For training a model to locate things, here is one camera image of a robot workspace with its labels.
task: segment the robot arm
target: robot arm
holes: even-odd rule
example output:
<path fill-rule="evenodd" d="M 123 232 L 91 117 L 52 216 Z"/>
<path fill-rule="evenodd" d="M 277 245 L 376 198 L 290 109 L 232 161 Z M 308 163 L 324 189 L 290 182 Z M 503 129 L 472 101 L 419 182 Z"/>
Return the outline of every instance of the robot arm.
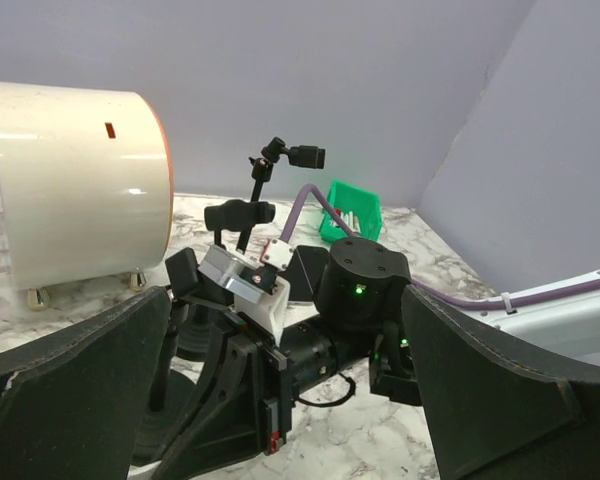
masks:
<path fill-rule="evenodd" d="M 410 284 L 403 255 L 361 238 L 335 243 L 319 315 L 278 344 L 227 308 L 237 290 L 201 273 L 191 253 L 172 263 L 170 290 L 0 354 L 0 479 L 125 478 L 170 317 L 198 301 L 223 314 L 199 383 L 153 455 L 154 480 L 275 454 L 300 395 L 365 359 L 372 393 L 424 406 L 442 480 L 600 478 L 600 367 L 431 297 Z"/>

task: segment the red mark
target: red mark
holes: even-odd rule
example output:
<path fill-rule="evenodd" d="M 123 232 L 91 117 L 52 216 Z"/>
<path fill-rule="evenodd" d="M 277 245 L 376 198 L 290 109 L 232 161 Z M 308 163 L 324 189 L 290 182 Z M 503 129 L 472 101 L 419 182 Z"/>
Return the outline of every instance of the red mark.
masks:
<path fill-rule="evenodd" d="M 269 439 L 269 453 L 277 453 L 280 450 L 280 432 L 274 432 Z"/>
<path fill-rule="evenodd" d="M 104 126 L 107 128 L 107 135 L 109 135 L 109 138 L 116 138 L 116 131 L 113 129 L 113 124 L 105 122 Z"/>

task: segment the orange rim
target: orange rim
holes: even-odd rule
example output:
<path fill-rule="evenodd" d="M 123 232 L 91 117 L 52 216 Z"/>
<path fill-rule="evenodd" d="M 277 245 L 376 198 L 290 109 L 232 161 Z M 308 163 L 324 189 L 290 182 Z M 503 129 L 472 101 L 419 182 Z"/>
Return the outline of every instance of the orange rim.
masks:
<path fill-rule="evenodd" d="M 164 150 L 167 154 L 167 168 L 169 169 L 170 205 L 169 205 L 169 228 L 167 230 L 167 241 L 164 244 L 164 252 L 163 252 L 163 255 L 164 255 L 164 253 L 167 252 L 167 247 L 169 246 L 169 239 L 171 238 L 171 226 L 173 224 L 173 197 L 175 195 L 175 187 L 173 185 L 173 163 L 171 162 L 171 150 L 169 149 L 169 140 L 167 140 L 167 134 L 164 131 L 162 122 L 160 121 L 158 114 L 153 109 L 151 104 L 149 102 L 147 102 L 144 98 L 142 98 L 142 99 L 149 107 L 149 110 L 151 110 L 151 113 L 153 113 L 153 118 L 156 119 L 156 123 L 158 124 L 158 127 L 160 128 L 160 134 L 162 135 L 162 143 L 164 145 Z"/>

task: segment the black plastic bracket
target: black plastic bracket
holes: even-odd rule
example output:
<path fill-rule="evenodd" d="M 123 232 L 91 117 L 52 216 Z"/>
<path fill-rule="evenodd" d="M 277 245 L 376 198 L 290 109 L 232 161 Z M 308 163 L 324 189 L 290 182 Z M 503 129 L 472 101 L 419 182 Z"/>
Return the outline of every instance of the black plastic bracket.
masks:
<path fill-rule="evenodd" d="M 252 158 L 249 157 L 253 169 L 251 170 L 251 178 L 256 182 L 267 183 L 271 180 L 271 174 L 273 173 L 273 163 L 266 158 Z"/>
<path fill-rule="evenodd" d="M 374 395 L 387 397 L 392 402 L 421 407 L 422 399 L 420 398 L 420 390 L 415 374 L 396 374 L 387 356 L 383 353 L 384 341 L 384 337 L 379 335 L 374 351 L 369 357 L 370 392 Z"/>
<path fill-rule="evenodd" d="M 271 295 L 276 286 L 277 274 L 275 267 L 263 265 L 256 269 L 245 268 L 240 277 Z"/>
<path fill-rule="evenodd" d="M 233 303 L 231 292 L 198 274 L 198 259 L 192 248 L 183 248 L 174 253 L 164 264 L 175 298 L 217 309 Z"/>
<path fill-rule="evenodd" d="M 273 375 L 272 369 L 282 374 Z M 162 461 L 152 479 L 185 480 L 275 453 L 291 429 L 286 370 L 286 357 L 263 345 L 238 316 L 217 319 L 199 382 L 154 458 Z"/>

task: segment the white cylindrical container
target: white cylindrical container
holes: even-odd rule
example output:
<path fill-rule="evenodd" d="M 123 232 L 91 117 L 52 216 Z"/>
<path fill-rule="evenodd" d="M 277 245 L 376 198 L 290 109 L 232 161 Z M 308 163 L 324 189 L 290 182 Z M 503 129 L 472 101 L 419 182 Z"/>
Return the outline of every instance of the white cylindrical container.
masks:
<path fill-rule="evenodd" d="M 0 82 L 0 196 L 15 288 L 156 266 L 173 173 L 138 94 Z"/>

